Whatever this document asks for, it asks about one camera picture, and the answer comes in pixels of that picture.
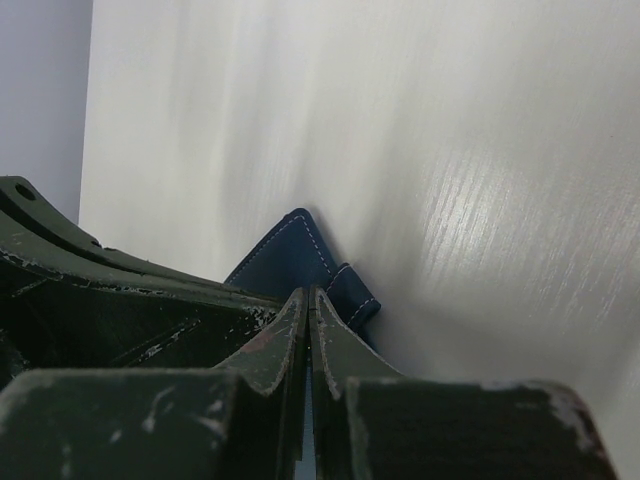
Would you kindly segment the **blue leather card holder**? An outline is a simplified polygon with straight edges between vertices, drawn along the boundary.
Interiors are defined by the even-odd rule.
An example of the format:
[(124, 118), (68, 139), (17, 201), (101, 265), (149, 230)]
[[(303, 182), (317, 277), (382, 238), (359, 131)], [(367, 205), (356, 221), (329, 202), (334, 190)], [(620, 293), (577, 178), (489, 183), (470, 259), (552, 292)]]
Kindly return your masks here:
[(354, 375), (356, 351), (377, 354), (364, 326), (381, 305), (349, 264), (336, 264), (304, 208), (275, 225), (225, 282), (285, 302), (271, 323), (220, 365), (238, 372), (265, 400), (258, 418), (273, 429), (276, 475), (291, 477), (302, 452), (308, 317), (321, 305), (341, 326), (346, 344), (335, 357)]

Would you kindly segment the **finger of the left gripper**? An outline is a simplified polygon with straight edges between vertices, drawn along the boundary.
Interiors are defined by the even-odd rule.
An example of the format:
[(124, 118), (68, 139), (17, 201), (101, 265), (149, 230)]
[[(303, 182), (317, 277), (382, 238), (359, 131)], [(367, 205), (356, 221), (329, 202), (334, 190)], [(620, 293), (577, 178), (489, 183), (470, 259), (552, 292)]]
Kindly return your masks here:
[(1, 180), (1, 380), (32, 369), (206, 368), (282, 302), (105, 248), (25, 178)]

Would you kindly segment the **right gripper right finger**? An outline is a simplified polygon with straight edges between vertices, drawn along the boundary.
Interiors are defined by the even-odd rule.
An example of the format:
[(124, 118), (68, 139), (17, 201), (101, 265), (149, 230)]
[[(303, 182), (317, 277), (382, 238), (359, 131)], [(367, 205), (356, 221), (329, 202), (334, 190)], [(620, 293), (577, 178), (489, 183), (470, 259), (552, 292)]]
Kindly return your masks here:
[(588, 407), (549, 381), (400, 373), (309, 293), (320, 479), (613, 479)]

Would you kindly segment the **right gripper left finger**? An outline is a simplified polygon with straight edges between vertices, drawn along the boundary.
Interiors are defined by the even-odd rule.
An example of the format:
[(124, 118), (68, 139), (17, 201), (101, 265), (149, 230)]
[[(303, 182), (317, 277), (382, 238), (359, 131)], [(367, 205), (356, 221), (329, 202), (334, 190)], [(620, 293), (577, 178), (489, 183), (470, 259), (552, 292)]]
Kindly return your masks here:
[(40, 369), (1, 393), (5, 479), (291, 479), (307, 293), (211, 368)]

